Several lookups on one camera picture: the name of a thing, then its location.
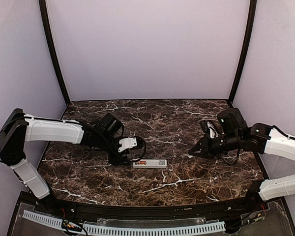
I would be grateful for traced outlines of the white remote control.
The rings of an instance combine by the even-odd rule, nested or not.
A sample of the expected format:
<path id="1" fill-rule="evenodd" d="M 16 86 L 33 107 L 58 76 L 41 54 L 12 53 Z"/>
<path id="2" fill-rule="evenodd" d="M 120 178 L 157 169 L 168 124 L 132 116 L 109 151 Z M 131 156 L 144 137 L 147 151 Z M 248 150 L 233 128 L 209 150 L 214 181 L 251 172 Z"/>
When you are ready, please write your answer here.
<path id="1" fill-rule="evenodd" d="M 132 163 L 133 168 L 139 169 L 164 169 L 167 168 L 167 160 L 165 159 L 141 159 L 140 161 L 146 161 L 145 166 L 138 166 L 136 162 Z"/>

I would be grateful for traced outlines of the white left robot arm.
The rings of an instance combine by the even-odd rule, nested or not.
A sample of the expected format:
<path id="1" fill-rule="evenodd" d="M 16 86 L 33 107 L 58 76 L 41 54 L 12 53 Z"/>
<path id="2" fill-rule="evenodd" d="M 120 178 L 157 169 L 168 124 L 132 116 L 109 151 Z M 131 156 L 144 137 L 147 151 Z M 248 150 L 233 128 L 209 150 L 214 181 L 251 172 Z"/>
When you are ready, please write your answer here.
<path id="1" fill-rule="evenodd" d="M 39 118 L 15 109 L 0 130 L 0 162 L 9 166 L 34 196 L 45 199 L 51 189 L 24 151 L 26 142 L 65 142 L 98 148 L 109 156 L 110 164 L 127 163 L 128 151 L 137 138 L 116 137 L 124 125 L 112 114 L 95 123 L 80 120 Z"/>

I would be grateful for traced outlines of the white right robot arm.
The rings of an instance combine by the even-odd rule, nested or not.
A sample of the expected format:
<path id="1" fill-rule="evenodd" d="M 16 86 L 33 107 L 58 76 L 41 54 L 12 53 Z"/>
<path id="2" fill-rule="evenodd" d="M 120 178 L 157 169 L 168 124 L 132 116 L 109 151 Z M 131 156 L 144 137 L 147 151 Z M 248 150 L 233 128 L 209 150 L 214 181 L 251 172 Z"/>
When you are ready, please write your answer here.
<path id="1" fill-rule="evenodd" d="M 229 108 L 217 115 L 223 133 L 218 134 L 209 120 L 201 121 L 204 135 L 188 151 L 189 155 L 214 159 L 230 151 L 252 151 L 277 155 L 295 161 L 295 137 L 277 126 L 255 123 L 249 127 L 237 108 Z M 250 201 L 265 202 L 278 197 L 295 195 L 295 174 L 277 179 L 254 181 L 246 193 Z"/>

